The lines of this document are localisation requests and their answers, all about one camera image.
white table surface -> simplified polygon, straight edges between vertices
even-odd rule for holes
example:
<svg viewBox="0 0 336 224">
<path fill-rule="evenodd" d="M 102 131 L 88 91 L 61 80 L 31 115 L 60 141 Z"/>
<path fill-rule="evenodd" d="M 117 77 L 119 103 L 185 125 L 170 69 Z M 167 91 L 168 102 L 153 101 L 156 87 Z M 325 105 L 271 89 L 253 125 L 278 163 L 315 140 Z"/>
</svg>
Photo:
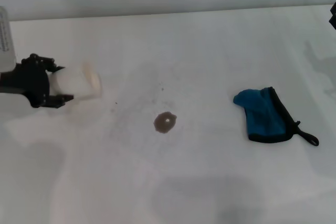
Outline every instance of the white table surface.
<svg viewBox="0 0 336 224">
<path fill-rule="evenodd" d="M 0 96 L 0 223 L 335 223 L 330 7 L 11 23 L 18 59 L 89 60 L 104 90 L 59 110 Z M 233 96 L 269 86 L 319 147 L 247 139 Z"/>
</svg>

white cup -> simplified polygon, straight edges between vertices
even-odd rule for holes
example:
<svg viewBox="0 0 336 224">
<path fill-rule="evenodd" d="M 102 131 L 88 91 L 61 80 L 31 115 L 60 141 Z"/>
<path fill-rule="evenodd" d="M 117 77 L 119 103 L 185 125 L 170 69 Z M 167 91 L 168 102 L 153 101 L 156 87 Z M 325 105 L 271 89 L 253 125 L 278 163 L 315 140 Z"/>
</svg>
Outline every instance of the white cup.
<svg viewBox="0 0 336 224">
<path fill-rule="evenodd" d="M 87 62 L 50 74 L 49 83 L 51 95 L 70 94 L 76 100 L 96 98 L 102 92 L 100 77 Z"/>
</svg>

coffee stain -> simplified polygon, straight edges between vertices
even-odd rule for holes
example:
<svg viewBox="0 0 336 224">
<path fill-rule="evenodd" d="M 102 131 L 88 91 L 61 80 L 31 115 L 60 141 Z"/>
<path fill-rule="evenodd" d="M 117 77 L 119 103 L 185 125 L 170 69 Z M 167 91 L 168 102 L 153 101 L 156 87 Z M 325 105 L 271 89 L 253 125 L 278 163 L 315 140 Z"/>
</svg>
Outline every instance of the coffee stain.
<svg viewBox="0 0 336 224">
<path fill-rule="evenodd" d="M 167 133 L 175 126 L 176 118 L 176 115 L 168 111 L 161 113 L 154 120 L 155 130 L 163 134 Z"/>
</svg>

